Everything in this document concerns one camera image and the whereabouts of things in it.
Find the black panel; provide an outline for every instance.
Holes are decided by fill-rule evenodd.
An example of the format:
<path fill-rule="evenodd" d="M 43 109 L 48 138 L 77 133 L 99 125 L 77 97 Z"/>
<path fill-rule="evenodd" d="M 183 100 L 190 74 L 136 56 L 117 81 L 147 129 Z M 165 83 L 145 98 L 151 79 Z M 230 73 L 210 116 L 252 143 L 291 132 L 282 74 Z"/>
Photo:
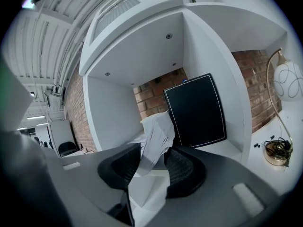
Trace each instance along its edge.
<path fill-rule="evenodd" d="M 201 147 L 226 139 L 223 108 L 211 74 L 164 90 L 175 144 Z"/>

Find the red brick wall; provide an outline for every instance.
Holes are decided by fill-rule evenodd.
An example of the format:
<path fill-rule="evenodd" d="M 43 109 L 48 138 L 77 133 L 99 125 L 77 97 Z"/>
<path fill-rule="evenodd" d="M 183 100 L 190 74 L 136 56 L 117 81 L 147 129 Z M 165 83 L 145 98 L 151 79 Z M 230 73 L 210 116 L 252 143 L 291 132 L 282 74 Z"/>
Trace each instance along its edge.
<path fill-rule="evenodd" d="M 83 78 L 79 76 L 79 66 L 71 76 L 70 83 L 65 92 L 64 106 L 67 110 L 68 120 L 71 122 L 78 145 L 96 151 L 96 146 L 89 130 L 86 117 Z"/>
<path fill-rule="evenodd" d="M 163 90 L 181 84 L 184 79 L 187 76 L 181 68 L 134 88 L 141 118 L 168 110 Z"/>
<path fill-rule="evenodd" d="M 266 86 L 266 64 L 268 56 L 265 50 L 239 51 L 232 53 L 245 79 L 250 97 L 252 114 L 252 132 L 257 131 L 275 117 L 274 109 L 270 103 Z M 282 109 L 281 101 L 273 88 L 274 70 L 269 68 L 269 89 L 276 109 Z"/>

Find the screw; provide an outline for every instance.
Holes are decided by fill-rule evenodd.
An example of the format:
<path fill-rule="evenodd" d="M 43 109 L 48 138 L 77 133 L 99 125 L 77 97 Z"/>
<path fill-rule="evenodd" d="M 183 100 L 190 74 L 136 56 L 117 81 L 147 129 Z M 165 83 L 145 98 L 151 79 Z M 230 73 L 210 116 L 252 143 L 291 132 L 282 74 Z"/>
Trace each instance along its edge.
<path fill-rule="evenodd" d="M 169 34 L 166 35 L 166 38 L 167 38 L 167 39 L 170 39 L 171 37 L 172 37 L 172 34 L 171 34 L 171 33 L 169 33 Z"/>

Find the recessed light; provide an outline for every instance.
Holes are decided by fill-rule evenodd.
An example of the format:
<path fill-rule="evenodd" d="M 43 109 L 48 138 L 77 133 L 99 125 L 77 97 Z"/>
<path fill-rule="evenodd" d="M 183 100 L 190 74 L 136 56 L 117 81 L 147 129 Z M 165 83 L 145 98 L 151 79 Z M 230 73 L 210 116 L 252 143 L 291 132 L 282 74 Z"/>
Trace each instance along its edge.
<path fill-rule="evenodd" d="M 43 119 L 45 116 L 28 117 L 27 119 Z"/>
<path fill-rule="evenodd" d="M 40 123 L 40 124 L 37 124 L 36 126 L 40 126 L 40 125 L 46 125 L 48 123 Z"/>

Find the person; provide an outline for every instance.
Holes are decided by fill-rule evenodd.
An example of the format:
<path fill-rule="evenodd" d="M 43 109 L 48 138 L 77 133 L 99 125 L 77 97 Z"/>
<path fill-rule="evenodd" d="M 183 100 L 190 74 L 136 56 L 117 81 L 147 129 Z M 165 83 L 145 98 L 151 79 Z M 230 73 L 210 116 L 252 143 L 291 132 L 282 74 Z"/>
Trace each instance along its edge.
<path fill-rule="evenodd" d="M 38 144 L 39 144 L 39 141 L 40 141 L 39 138 L 38 138 L 37 136 L 35 136 L 34 139 L 35 139 L 35 140 L 38 142 Z"/>

